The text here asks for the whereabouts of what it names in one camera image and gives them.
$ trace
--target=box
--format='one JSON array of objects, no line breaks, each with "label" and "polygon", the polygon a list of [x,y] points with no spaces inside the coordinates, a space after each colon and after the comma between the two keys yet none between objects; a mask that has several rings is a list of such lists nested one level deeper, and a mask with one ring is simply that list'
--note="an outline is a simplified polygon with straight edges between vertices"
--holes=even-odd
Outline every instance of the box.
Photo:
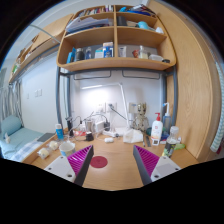
[{"label": "box", "polygon": [[113,48],[114,48],[113,42],[103,43],[103,57],[104,58],[113,57]]}]

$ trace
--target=mug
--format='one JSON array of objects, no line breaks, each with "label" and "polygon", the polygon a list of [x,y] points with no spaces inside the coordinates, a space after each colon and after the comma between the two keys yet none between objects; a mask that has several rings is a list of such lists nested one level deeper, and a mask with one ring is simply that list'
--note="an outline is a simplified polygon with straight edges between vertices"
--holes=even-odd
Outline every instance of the mug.
[{"label": "mug", "polygon": [[63,142],[59,146],[59,150],[63,156],[70,156],[71,154],[75,153],[75,143],[72,142]]},{"label": "mug", "polygon": [[148,26],[148,24],[147,24],[146,22],[143,22],[143,21],[138,22],[138,27],[139,27],[139,28],[142,28],[142,29],[149,30],[149,26]]}]

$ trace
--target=wooden shelf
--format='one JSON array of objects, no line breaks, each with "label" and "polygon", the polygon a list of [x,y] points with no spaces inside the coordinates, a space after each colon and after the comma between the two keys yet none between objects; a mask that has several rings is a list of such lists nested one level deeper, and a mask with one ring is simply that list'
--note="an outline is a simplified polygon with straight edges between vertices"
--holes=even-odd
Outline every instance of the wooden shelf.
[{"label": "wooden shelf", "polygon": [[[124,6],[116,5],[114,6],[114,12],[97,13],[94,15],[80,17],[80,19],[84,19],[87,17],[93,17],[95,19],[113,18],[114,26],[93,28],[69,34],[67,36],[64,35],[57,55],[57,65],[69,71],[80,71],[109,67],[130,67],[165,70],[175,65],[176,56],[172,43],[165,27],[160,22],[159,18],[157,16],[152,17],[137,13],[117,12],[122,7]],[[76,13],[74,19],[79,15],[81,11],[82,10]],[[137,27],[117,26],[117,16],[124,16],[126,20],[136,23],[145,21],[150,27],[154,29],[156,29],[157,27],[161,27],[164,31],[164,34]],[[66,64],[68,54],[72,51],[73,47],[77,49],[94,45],[103,46],[103,43],[105,42],[114,43],[113,58],[89,59]],[[155,48],[158,52],[158,55],[162,56],[165,59],[169,59],[170,63],[164,63],[150,59],[138,59],[134,57],[121,58],[118,56],[118,44],[138,46],[143,45],[145,47]]]},{"label": "wooden shelf", "polygon": [[117,34],[118,44],[143,45],[154,48],[157,48],[166,39],[164,34],[126,26],[118,26]]},{"label": "wooden shelf", "polygon": [[137,13],[130,13],[130,12],[117,12],[116,16],[123,16],[126,18],[127,21],[132,21],[135,23],[138,23],[140,21],[146,22],[150,27],[154,27],[157,18],[154,18],[152,16],[146,16],[146,15],[141,15]]}]

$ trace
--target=power outlet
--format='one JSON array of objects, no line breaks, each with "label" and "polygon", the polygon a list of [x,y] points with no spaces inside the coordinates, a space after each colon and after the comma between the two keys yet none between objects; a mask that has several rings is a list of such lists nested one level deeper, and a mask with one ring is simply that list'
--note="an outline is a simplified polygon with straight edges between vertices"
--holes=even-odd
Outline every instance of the power outlet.
[{"label": "power outlet", "polygon": [[106,103],[96,104],[96,113],[106,113]]},{"label": "power outlet", "polygon": [[113,111],[113,110],[111,110],[109,104],[112,104],[112,108],[113,108],[114,110],[117,110],[117,103],[108,102],[108,103],[107,103],[107,112],[112,112],[112,111]]},{"label": "power outlet", "polygon": [[137,110],[138,110],[137,103],[130,102],[128,105],[128,113],[135,114],[138,112]]}]

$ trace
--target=jar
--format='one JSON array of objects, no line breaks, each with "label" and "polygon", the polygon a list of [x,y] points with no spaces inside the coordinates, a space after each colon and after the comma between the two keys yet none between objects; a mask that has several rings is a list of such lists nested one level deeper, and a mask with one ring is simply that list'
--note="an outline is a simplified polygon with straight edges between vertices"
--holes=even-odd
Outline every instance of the jar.
[{"label": "jar", "polygon": [[84,60],[84,59],[85,59],[85,55],[84,55],[83,49],[78,48],[76,50],[75,60],[76,61],[81,61],[81,60]]}]

